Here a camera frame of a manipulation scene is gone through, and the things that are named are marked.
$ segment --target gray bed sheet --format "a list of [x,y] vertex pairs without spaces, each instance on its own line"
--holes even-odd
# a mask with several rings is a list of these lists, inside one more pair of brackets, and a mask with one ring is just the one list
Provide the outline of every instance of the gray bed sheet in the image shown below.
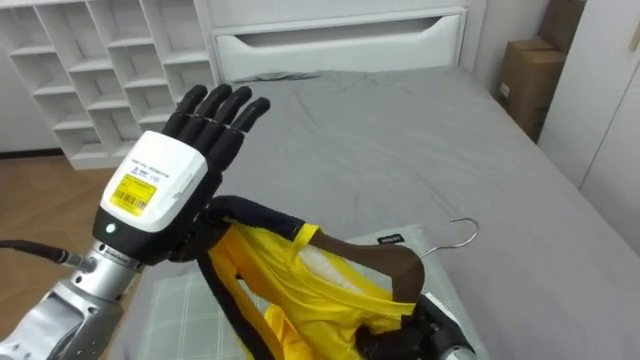
[[[272,109],[225,173],[236,194],[343,238],[419,223],[492,359],[640,359],[640,258],[457,68],[256,81]],[[147,270],[109,359],[134,359]]]

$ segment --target black robotic finger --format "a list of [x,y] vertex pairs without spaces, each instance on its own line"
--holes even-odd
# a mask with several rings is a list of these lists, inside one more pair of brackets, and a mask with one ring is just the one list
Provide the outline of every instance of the black robotic finger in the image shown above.
[[203,118],[213,118],[218,112],[220,105],[231,96],[231,86],[222,84],[213,89],[207,98],[198,106],[194,115]]
[[242,105],[246,104],[251,99],[251,89],[246,86],[234,91],[231,96],[225,100],[224,104],[218,110],[218,113],[213,118],[213,121],[220,124],[229,125],[238,114],[238,110]]
[[196,85],[187,91],[176,111],[171,114],[169,121],[162,129],[162,133],[173,138],[178,137],[189,116],[205,96],[207,96],[207,88],[203,85]]
[[261,97],[258,100],[252,102],[247,105],[244,111],[238,116],[238,118],[231,124],[231,127],[234,129],[238,129],[244,133],[249,132],[253,127],[253,124],[256,123],[256,120],[264,113],[269,111],[271,108],[271,103],[269,100]]
[[225,130],[226,127],[223,124],[213,121],[207,122],[193,147],[206,156]]
[[269,100],[259,98],[249,104],[231,127],[220,136],[220,140],[213,145],[207,155],[216,169],[225,171],[229,167],[244,142],[243,131],[249,131],[256,120],[269,110],[270,106]]
[[193,144],[198,138],[198,134],[206,125],[207,120],[199,116],[191,116],[182,127],[180,134],[176,139],[187,145]]
[[[248,132],[249,130],[251,130],[251,127],[253,126],[253,124],[255,124],[256,120],[258,120],[260,116],[264,115],[264,113],[266,113],[270,107],[271,103],[269,102],[269,100],[265,98],[259,98],[258,100],[247,105],[240,116],[238,116],[238,118],[233,122],[231,127],[241,132]],[[204,130],[200,133],[200,136],[196,140],[193,147],[206,155],[207,152],[212,150],[213,146],[218,141],[218,139],[220,139],[220,136],[225,132],[225,130],[226,127],[217,121],[208,123],[205,126]]]

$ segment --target cubby shelf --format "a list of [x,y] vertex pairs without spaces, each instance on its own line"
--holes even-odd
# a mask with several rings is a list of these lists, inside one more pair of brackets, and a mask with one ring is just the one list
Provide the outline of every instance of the cubby shelf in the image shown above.
[[0,9],[0,44],[76,169],[117,166],[196,84],[213,87],[199,0]]

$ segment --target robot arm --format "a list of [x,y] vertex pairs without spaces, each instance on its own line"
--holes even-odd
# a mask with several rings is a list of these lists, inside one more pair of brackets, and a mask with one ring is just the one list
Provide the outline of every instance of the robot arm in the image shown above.
[[199,212],[220,186],[244,134],[269,109],[269,101],[259,98],[236,118],[251,95],[247,87],[232,93],[221,85],[207,95],[204,86],[196,86],[162,134],[145,132],[105,188],[93,227],[96,240],[84,258],[16,241],[0,245],[76,268],[0,342],[0,360],[102,354],[136,275],[145,265],[181,260],[181,249],[199,226]]

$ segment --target metal hook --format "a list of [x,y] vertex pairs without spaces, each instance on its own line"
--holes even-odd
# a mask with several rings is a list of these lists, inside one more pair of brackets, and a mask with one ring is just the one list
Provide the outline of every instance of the metal hook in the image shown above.
[[459,249],[461,247],[465,247],[469,244],[471,244],[471,242],[478,236],[478,233],[480,232],[480,225],[478,224],[477,221],[473,220],[472,218],[456,218],[456,219],[451,219],[450,222],[458,222],[458,221],[469,221],[470,223],[473,224],[473,226],[475,227],[475,232],[473,233],[473,235],[471,235],[471,237],[469,239],[467,239],[467,241],[461,243],[461,244],[457,244],[457,245],[445,245],[445,246],[437,246],[434,247],[433,249],[427,251],[426,253],[420,255],[420,259],[427,257],[429,255],[431,255],[433,252],[438,251],[438,250],[445,250],[445,249]]

